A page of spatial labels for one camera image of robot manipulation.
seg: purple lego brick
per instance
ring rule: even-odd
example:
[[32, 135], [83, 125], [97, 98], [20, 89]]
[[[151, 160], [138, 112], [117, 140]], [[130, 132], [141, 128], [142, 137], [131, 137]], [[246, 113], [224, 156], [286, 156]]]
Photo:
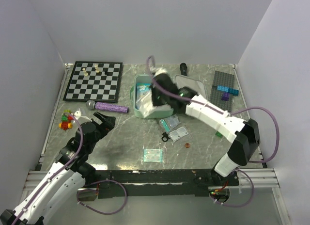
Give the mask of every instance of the purple lego brick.
[[104, 110], [104, 111], [111, 111], [111, 112], [118, 112], [118, 113], [127, 113], [128, 107], [122, 105], [114, 105], [109, 103], [97, 102], [95, 104], [95, 109], [97, 110]]
[[222, 94], [222, 100], [228, 101], [229, 100], [229, 93], [223, 93]]

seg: table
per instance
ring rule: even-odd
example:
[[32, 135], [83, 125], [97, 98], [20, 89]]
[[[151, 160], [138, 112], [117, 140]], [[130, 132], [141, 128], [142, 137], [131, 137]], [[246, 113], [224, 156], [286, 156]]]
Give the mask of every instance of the table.
[[[166, 68], [172, 78], [176, 74], [180, 74], [178, 64], [157, 66]], [[188, 76], [201, 80], [206, 85], [208, 94], [211, 92], [216, 70], [234, 74], [231, 65], [189, 64], [187, 67]], [[66, 70], [61, 100], [58, 103], [56, 115], [52, 121], [41, 170], [47, 170], [51, 167], [60, 149], [66, 145], [67, 141], [74, 136], [77, 130], [76, 125], [67, 131], [58, 127], [64, 110], [75, 112], [81, 108], [85, 111], [86, 116], [94, 118], [94, 111], [88, 110], [85, 102], [67, 102], [62, 100], [72, 68], [73, 66]], [[225, 138], [216, 136], [212, 128], [195, 118], [178, 115], [179, 120], [186, 126], [191, 136], [188, 140], [190, 148], [185, 148], [183, 142], [176, 142], [175, 144], [172, 144], [171, 141], [162, 142], [162, 131], [155, 119], [141, 119], [134, 116], [129, 91], [133, 86], [134, 77], [137, 74], [145, 73], [145, 64], [124, 64], [118, 104], [128, 106], [130, 108], [129, 113], [102, 112], [108, 116], [115, 116], [116, 126], [104, 139], [97, 143], [87, 162], [97, 170], [212, 168], [230, 147], [230, 143]], [[240, 88], [236, 80], [234, 88]], [[243, 108], [245, 108], [243, 96], [234, 96], [232, 111]], [[246, 112], [239, 114], [238, 117], [248, 120]], [[143, 161], [144, 149], [153, 148], [163, 150], [162, 163]], [[260, 155], [256, 151], [252, 160], [259, 159]], [[249, 163], [246, 168], [262, 168], [262, 165]]]

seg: microphone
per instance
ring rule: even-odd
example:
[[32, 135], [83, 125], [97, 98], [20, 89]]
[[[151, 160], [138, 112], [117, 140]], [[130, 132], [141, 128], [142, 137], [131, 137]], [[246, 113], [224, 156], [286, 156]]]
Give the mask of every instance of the microphone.
[[117, 113], [128, 113], [128, 107], [123, 105], [114, 105], [104, 102], [94, 102], [93, 100], [89, 100], [86, 102], [86, 107], [90, 110], [104, 110], [110, 112]]

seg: gray baseplate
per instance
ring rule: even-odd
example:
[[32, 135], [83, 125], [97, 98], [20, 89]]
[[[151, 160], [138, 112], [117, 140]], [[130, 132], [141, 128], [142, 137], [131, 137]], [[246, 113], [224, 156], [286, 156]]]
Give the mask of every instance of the gray baseplate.
[[211, 89], [211, 94], [210, 94], [210, 102], [222, 110], [227, 110], [228, 112], [232, 111], [232, 103], [233, 103], [233, 96], [229, 96], [229, 100], [225, 101], [222, 100], [222, 94], [223, 92], [217, 90], [218, 86], [224, 86], [224, 87], [229, 87], [233, 88], [234, 85], [234, 75], [220, 72], [220, 71], [215, 71], [214, 73], [214, 79], [212, 83], [212, 89]]

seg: teal storage box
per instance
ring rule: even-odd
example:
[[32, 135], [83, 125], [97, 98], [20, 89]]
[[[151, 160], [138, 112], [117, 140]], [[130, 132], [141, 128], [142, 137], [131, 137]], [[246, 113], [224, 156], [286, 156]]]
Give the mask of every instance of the teal storage box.
[[[130, 99], [134, 107], [134, 114], [136, 117], [143, 118], [141, 112], [136, 107], [136, 98], [137, 98], [137, 83], [152, 83], [152, 79], [149, 75], [137, 75], [134, 79], [134, 86], [130, 89]], [[173, 109], [168, 111], [154, 111], [146, 118], [165, 118], [173, 115]]]

